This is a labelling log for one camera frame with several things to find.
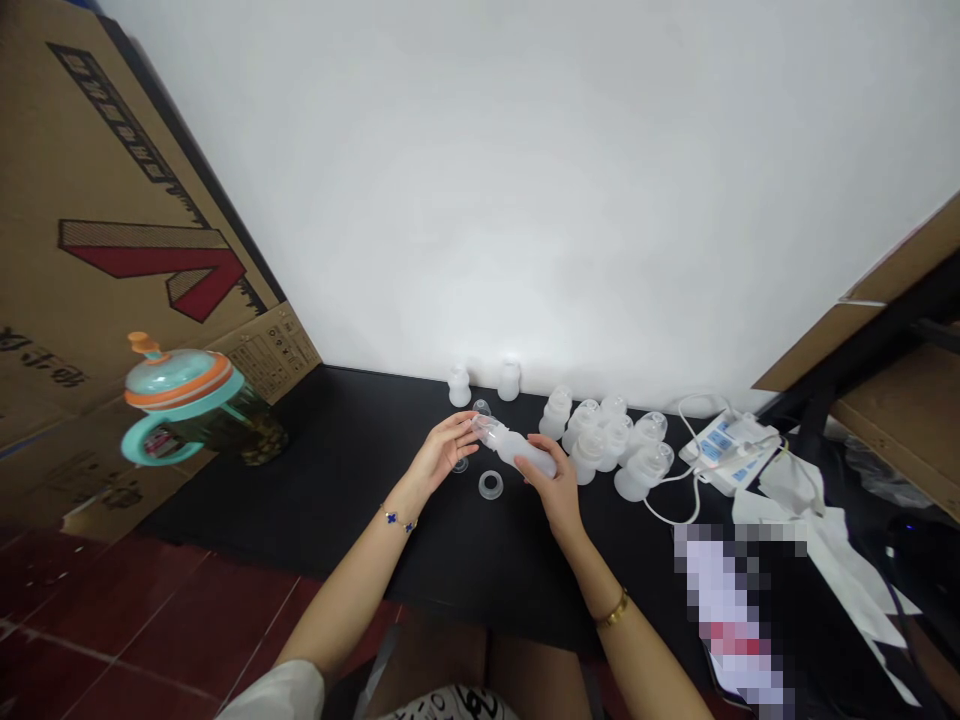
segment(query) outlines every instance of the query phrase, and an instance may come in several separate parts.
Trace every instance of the white plastic bottle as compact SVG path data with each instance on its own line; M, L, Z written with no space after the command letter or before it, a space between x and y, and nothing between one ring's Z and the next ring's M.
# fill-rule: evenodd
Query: white plastic bottle
M607 395L600 403L600 427L606 427L614 418L627 414L627 399L623 395Z
M547 404L543 408L543 417L540 419L540 434L551 440L563 437L563 431L570 419L570 408L573 407L573 391L566 385L558 385L550 393Z
M450 368L447 385L450 386L450 402L453 406L466 407L470 402L470 376L467 375L467 368L460 364Z
M606 447L607 438L603 430L596 425L583 429L573 446L573 452L570 453L570 459L577 468L577 485L593 482Z
M657 445L663 442L667 435L667 418L663 413L649 412L637 420L630 433L627 449L620 456L620 464L627 466L629 460L637 450L648 445Z
M600 472L610 472L617 467L620 456L627 449L627 441L633 430L633 420L629 415L620 415L612 418L603 429L607 436L607 448L603 451L603 460L600 461Z
M497 387L497 395L504 402L516 400L520 394L520 363L516 360L507 359L503 361L503 367L500 369L500 385Z
M570 424L567 425L567 431L563 434L563 441L560 443L567 455L573 452L573 446L576 445L581 431L595 426L598 422L600 422L600 405L596 400L587 399L577 405L577 409L570 416Z
M550 453L535 448L523 435L514 432L492 415L477 415L470 423L480 442L496 451L507 465L516 468L513 459L521 455L548 478L557 476L557 463Z
M613 486L624 500L640 502L661 483L673 459L673 448L666 443L644 445L617 471Z

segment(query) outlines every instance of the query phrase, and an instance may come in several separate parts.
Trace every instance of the hand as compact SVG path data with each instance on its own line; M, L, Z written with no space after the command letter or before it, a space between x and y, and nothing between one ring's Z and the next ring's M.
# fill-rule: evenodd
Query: hand
M527 439L534 447L550 453L557 463L557 476L548 478L526 458L518 455L513 459L526 481L540 494L553 536L561 545L578 540L581 535L586 536L580 519L577 470L570 458L555 440L546 435L527 435Z
M479 413L465 410L448 417L430 431L423 447L413 458L404 479L425 495L424 501L440 487L460 458L479 449L477 435L470 425L470 419L476 415Z

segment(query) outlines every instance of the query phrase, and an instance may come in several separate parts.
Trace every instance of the teal cup handle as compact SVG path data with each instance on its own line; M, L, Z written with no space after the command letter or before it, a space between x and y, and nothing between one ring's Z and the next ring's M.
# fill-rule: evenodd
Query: teal cup handle
M144 443L166 419L163 415L147 415L127 430L127 434L123 436L123 442L120 443L123 456L137 465L158 466L174 465L200 452L203 443L187 443L175 453L164 455L162 458L147 455L143 450Z

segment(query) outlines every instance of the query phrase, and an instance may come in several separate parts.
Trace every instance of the red tile floor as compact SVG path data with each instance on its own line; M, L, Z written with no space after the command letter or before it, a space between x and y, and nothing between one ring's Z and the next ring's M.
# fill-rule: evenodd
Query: red tile floor
M0 717L208 720L270 668L320 583L194 547L0 529ZM343 673L372 658L383 602ZM604 704L626 718L609 669ZM728 715L708 698L717 717Z

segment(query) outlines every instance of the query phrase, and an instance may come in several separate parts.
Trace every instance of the bracelet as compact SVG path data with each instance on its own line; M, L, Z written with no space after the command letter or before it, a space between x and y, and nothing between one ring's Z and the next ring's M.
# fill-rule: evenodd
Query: bracelet
M620 596L620 602L617 603L617 607L613 609L613 612L607 615L603 620L597 620L597 628L611 627L620 622L620 618L623 617L623 613L627 610L627 603L630 600L630 596L627 595L627 589L623 588L623 595Z
M380 503L380 509L383 510L383 503ZM390 512L390 511L384 511L384 515L387 516L387 525L393 525L393 524L396 523L396 522L400 522L400 521L397 519L397 514L396 514L396 513L392 513L392 512ZM403 529L404 529L404 530L406 530L408 533L410 533L410 532L412 532L413 529L417 526L417 523L418 523L419 521L420 521L420 518L417 518L417 519L414 520L413 522L400 523L400 524L403 525Z

